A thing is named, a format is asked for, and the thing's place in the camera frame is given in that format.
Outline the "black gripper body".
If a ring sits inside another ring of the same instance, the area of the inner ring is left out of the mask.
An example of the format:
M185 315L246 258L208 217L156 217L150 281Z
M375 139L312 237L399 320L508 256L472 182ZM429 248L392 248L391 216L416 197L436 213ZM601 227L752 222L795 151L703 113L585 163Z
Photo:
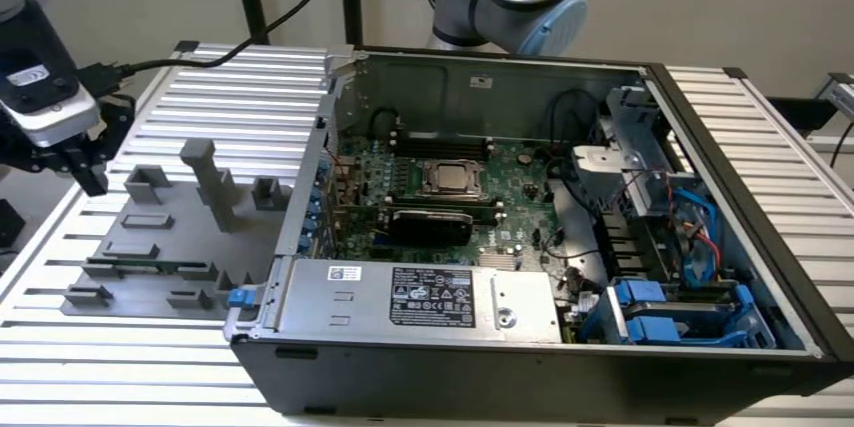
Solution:
M34 112L69 99L80 88L77 67L34 0L1 23L1 101Z

